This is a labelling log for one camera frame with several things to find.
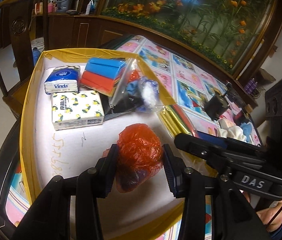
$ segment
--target blue bottle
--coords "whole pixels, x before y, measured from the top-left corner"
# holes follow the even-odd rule
[[[33,64],[35,65],[41,55],[41,52],[38,50],[37,47],[34,47],[32,50],[32,56],[33,56]]]

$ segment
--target red plastic bag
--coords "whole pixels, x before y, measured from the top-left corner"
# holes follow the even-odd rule
[[[160,139],[144,123],[127,126],[117,141],[119,157],[116,172],[121,193],[134,190],[162,168]]]
[[[128,83],[138,80],[140,78],[139,72],[135,69],[132,74],[130,75]]]

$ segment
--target aquarium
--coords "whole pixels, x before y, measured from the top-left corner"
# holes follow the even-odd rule
[[[103,15],[159,31],[233,73],[266,24],[272,0],[107,0]]]

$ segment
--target white tissue pack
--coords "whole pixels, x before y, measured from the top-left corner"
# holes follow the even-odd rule
[[[97,91],[54,93],[52,123],[55,130],[78,128],[103,123],[104,112]]]

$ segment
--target das logo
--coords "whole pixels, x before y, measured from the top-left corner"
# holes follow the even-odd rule
[[[243,176],[241,182],[247,184],[248,186],[257,187],[257,188],[262,188],[265,183],[265,181],[263,180],[257,181],[256,179],[252,179],[252,178],[250,179],[250,177],[247,175]]]

